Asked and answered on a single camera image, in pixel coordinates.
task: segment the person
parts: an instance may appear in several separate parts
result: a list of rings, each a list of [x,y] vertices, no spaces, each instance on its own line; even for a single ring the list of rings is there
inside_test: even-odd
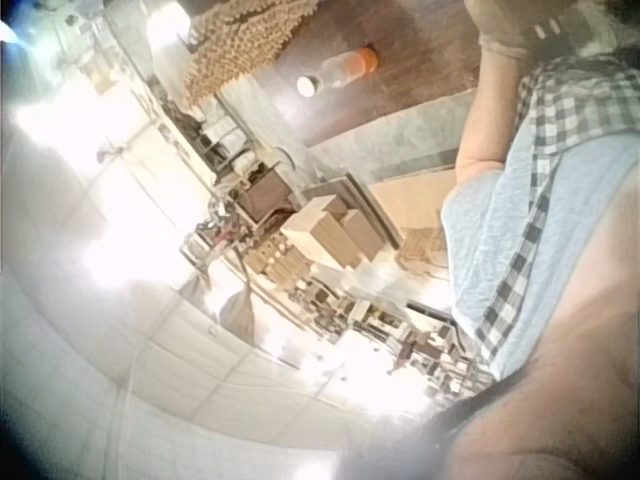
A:
[[[640,72],[616,55],[530,71],[532,27],[569,3],[466,2],[481,70],[442,220],[454,317],[498,382],[400,442],[345,454],[339,479],[637,468]],[[640,2],[621,3],[638,18]]]

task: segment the light blue shirt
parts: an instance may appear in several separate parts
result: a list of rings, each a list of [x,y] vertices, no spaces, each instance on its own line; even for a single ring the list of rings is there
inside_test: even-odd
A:
[[[525,122],[505,169],[483,172],[462,184],[442,210],[453,315],[472,338],[527,222],[533,138]],[[639,154],[637,133],[602,137],[565,152],[518,323],[491,364],[498,379],[518,370],[531,355],[580,255]]]

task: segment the box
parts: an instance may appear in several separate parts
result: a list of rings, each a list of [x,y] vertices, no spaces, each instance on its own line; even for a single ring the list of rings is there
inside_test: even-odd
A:
[[[305,208],[293,215],[281,231],[312,262],[336,270],[355,268],[360,264],[360,250],[327,211],[306,211]]]
[[[360,210],[349,210],[340,224],[368,261],[372,262],[383,249],[384,241]]]

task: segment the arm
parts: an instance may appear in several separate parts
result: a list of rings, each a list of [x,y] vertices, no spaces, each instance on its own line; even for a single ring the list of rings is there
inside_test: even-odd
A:
[[[458,183],[489,169],[502,169],[514,137],[523,63],[483,50],[480,81],[464,129]]]

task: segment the checkered shirt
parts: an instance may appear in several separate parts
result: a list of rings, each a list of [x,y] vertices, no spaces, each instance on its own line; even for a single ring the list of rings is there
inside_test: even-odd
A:
[[[603,135],[640,131],[640,71],[611,55],[564,57],[543,64],[520,86],[517,125],[525,119],[535,132],[529,218],[476,330],[482,357],[488,362],[495,359],[518,322],[563,153]]]

